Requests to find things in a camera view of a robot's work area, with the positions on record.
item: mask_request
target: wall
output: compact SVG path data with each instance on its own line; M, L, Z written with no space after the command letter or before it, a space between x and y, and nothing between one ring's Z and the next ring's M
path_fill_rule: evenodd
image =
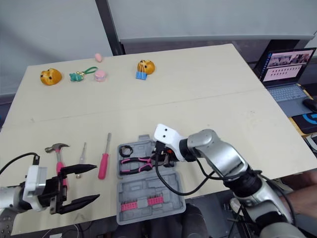
M0 0L0 95L28 65L112 52L94 0Z
M306 45L306 47L317 47L317 36L315 36L312 40L310 40L308 42L308 44ZM317 57L317 51L315 51L314 53L314 57Z
M301 39L317 30L316 0L109 0L109 5L124 43L208 36Z

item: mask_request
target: laptop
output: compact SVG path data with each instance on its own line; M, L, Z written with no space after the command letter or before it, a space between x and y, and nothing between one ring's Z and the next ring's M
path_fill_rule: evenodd
M312 112L303 105L303 100L308 96L297 82L315 50L306 48L268 52L262 70L255 71L288 117Z

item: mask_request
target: computer mouse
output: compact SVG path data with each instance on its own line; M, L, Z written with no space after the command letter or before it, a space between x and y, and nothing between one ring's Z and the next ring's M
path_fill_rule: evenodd
M317 102L315 100L307 98L303 100L303 104L314 113L317 113Z

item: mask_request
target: orange plush toy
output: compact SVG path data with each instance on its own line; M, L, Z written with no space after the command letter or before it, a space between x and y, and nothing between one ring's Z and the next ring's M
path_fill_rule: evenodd
M42 71L41 81L45 85L54 85L61 81L61 73L54 68L49 68L48 70Z
M151 74L155 70L155 65L150 60L141 60L138 63L138 71L146 74Z

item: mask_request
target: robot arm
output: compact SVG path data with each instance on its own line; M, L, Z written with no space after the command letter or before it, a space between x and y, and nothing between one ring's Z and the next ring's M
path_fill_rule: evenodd
M185 138L172 128L159 124L154 140L171 148L179 161L191 162L196 158L205 158L263 231L271 225L276 226L276 223L283 223L282 227L291 226L290 230L294 228L298 231L290 225L290 213L271 187L251 169L232 145L221 141L213 130L205 129Z
M39 157L35 157L25 182L17 186L0 187L0 238L10 237L13 221L19 213L31 209L43 211L49 207L51 214L64 214L96 200L99 194L81 197L63 206L67 200L67 187L63 185L63 180L67 175L81 174L96 167L82 164L64 167L56 177L46 180L47 168L39 167Z

